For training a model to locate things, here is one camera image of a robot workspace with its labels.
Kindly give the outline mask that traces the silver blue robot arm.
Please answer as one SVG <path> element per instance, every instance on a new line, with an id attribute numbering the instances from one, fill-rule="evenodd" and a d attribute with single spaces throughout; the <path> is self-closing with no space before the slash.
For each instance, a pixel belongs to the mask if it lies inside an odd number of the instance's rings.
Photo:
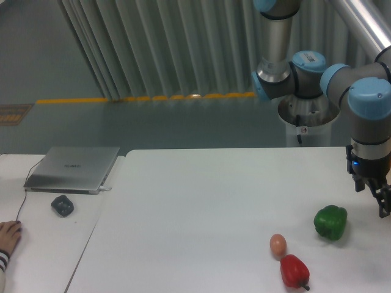
<path id="1" fill-rule="evenodd" d="M 263 18 L 265 45 L 252 73 L 261 100 L 294 95 L 325 97 L 350 123 L 347 171 L 355 190 L 368 187 L 380 217 L 390 215 L 390 27 L 371 1 L 332 1 L 332 6 L 373 62 L 359 68 L 327 67 L 322 55 L 302 51 L 287 61 L 292 19 L 299 1 L 255 1 Z"/>

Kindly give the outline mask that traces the person's hand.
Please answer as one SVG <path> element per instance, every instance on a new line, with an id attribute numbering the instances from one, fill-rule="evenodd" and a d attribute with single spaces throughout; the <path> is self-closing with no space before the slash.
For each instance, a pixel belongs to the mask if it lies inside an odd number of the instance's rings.
<path id="1" fill-rule="evenodd" d="M 11 256 L 21 238 L 22 224 L 19 220 L 1 222 L 0 249 Z"/>

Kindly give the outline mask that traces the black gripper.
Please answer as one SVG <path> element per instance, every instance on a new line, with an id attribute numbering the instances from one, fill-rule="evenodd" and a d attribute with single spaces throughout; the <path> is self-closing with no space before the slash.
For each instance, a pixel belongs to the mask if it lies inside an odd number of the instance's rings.
<path id="1" fill-rule="evenodd" d="M 390 171 L 390 153 L 380 145 L 352 144 L 346 146 L 347 171 L 355 182 L 355 191 L 361 192 L 365 185 L 379 206 L 379 217 L 390 215 L 390 185 L 386 176 Z"/>

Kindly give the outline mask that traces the striped sleeve forearm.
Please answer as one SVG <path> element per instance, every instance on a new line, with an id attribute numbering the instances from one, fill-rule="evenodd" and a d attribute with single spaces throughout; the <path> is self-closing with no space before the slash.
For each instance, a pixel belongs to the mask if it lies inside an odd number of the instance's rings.
<path id="1" fill-rule="evenodd" d="M 7 265 L 9 263 L 9 254 L 6 253 L 4 250 L 1 250 L 0 252 L 0 267 L 1 267 L 1 277 L 0 277 L 0 293 L 4 292 L 5 288 L 5 271 L 7 269 Z"/>

